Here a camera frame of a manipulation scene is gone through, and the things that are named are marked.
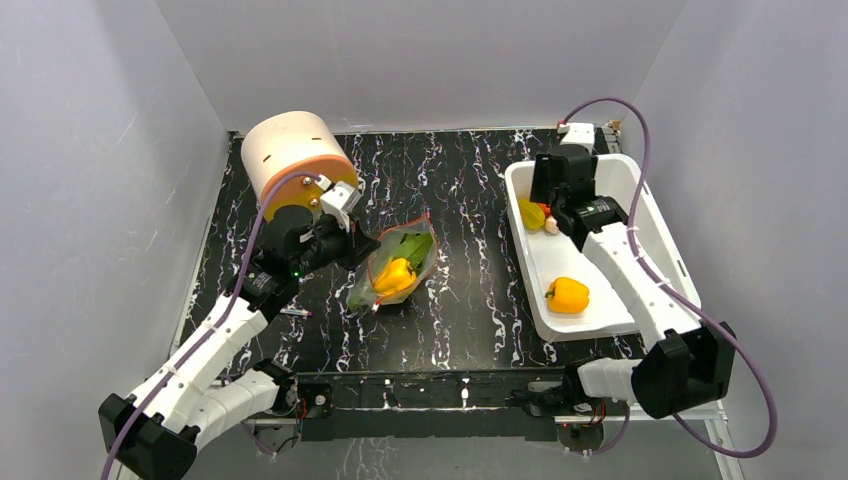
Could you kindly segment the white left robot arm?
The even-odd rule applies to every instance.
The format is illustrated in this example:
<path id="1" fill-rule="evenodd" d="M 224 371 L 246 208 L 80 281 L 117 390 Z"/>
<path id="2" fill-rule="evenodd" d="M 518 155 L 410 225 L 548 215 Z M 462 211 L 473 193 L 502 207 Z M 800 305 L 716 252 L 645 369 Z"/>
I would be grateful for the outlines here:
<path id="1" fill-rule="evenodd" d="M 293 412 L 294 375 L 270 360 L 224 387 L 212 383 L 298 294 L 303 276 L 330 264 L 353 271 L 379 246 L 354 217 L 342 226 L 323 213 L 285 233 L 256 218 L 239 272 L 207 319 L 145 382 L 100 405 L 102 478 L 120 463 L 141 479 L 181 479 L 201 449 L 250 416 Z"/>

